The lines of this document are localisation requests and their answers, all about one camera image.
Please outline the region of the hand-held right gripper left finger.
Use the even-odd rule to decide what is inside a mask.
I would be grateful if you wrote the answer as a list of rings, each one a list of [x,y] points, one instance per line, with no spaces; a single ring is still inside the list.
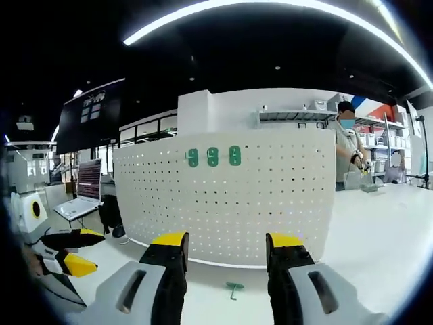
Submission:
[[[155,238],[97,289],[87,324],[180,324],[187,292],[189,233]]]

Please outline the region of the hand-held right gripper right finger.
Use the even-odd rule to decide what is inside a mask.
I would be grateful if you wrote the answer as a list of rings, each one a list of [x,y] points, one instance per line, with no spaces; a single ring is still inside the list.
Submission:
[[[267,290],[275,324],[385,324],[358,300],[356,288],[315,263],[295,236],[266,234]]]

